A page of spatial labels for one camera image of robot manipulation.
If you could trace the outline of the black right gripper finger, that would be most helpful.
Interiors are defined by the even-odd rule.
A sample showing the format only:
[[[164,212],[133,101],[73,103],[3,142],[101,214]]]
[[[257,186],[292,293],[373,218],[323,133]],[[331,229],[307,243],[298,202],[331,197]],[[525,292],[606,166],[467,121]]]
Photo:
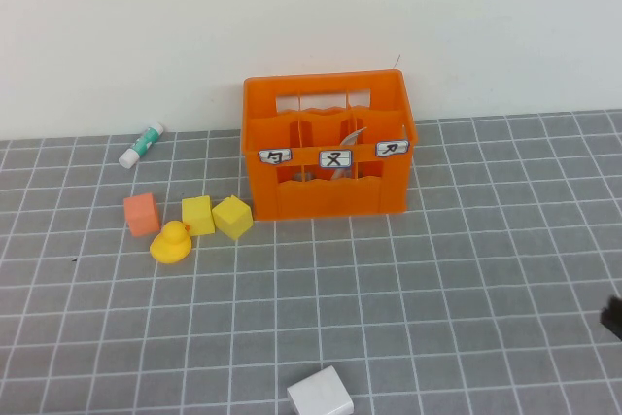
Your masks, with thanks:
[[[622,340],[622,300],[611,295],[600,312],[600,323],[619,340]]]

